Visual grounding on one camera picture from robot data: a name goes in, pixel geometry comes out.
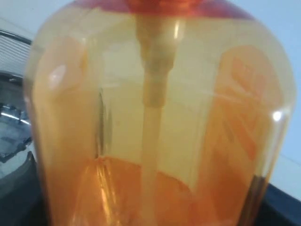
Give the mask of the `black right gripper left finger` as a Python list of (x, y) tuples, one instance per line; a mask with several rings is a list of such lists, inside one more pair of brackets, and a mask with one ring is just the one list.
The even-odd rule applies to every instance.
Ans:
[(47, 226), (36, 164), (26, 162), (0, 180), (2, 226)]

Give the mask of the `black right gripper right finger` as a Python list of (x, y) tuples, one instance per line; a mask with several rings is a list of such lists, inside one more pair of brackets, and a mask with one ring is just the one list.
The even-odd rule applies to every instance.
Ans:
[(255, 219), (256, 226), (300, 226), (301, 202), (269, 184)]

